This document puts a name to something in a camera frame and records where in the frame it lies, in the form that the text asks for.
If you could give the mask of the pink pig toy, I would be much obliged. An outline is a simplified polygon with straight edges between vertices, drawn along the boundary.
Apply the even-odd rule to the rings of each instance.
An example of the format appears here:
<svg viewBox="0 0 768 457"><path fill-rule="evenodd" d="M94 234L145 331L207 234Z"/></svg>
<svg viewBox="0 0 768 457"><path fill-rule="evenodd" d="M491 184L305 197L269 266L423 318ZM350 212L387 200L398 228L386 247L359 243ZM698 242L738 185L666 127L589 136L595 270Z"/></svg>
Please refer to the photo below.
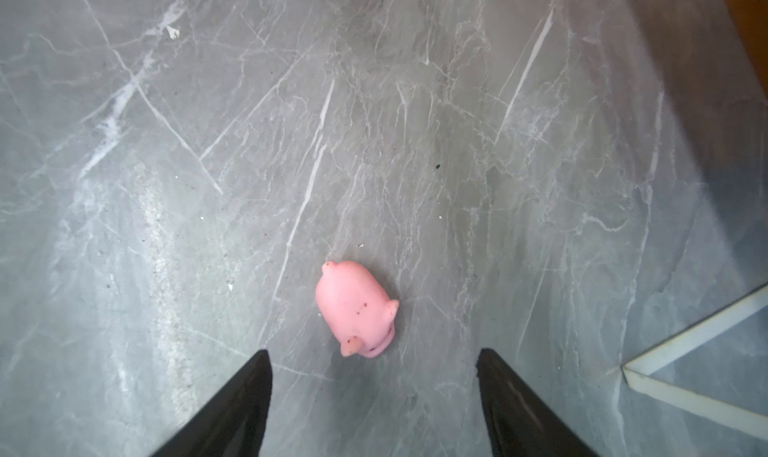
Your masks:
<svg viewBox="0 0 768 457"><path fill-rule="evenodd" d="M344 357L375 358L395 337L400 302L388 296L374 276L353 261L321 267L316 303Z"/></svg>

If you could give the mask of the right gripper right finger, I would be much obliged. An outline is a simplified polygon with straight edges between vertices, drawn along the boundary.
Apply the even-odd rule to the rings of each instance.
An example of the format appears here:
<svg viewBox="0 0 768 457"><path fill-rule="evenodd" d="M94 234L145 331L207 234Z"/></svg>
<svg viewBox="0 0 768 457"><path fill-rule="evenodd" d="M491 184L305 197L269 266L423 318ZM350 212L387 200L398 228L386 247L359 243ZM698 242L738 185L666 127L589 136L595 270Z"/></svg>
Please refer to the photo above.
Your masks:
<svg viewBox="0 0 768 457"><path fill-rule="evenodd" d="M483 348L476 368L493 456L597 456L497 352Z"/></svg>

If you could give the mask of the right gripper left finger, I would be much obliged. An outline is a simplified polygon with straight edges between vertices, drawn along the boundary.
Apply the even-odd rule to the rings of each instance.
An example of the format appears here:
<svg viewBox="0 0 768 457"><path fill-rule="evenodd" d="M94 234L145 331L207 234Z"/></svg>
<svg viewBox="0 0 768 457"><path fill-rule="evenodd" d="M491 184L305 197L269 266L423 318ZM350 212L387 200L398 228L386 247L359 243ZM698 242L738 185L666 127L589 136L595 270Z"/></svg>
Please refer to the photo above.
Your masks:
<svg viewBox="0 0 768 457"><path fill-rule="evenodd" d="M272 388L270 356L262 349L154 455L257 457L266 432Z"/></svg>

